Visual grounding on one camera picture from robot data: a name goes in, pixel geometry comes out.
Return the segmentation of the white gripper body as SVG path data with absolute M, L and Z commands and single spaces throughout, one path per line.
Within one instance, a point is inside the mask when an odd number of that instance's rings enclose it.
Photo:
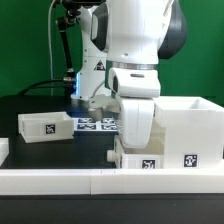
M 120 99 L 121 141 L 125 148 L 143 149 L 151 133 L 154 101 L 152 99 Z

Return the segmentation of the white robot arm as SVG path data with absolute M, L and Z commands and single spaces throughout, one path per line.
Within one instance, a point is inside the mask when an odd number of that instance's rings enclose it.
M 157 66 L 186 41 L 179 0 L 70 0 L 66 6 L 66 23 L 77 21 L 83 37 L 72 97 L 92 111 L 113 112 L 124 147 L 145 147 L 161 91 Z

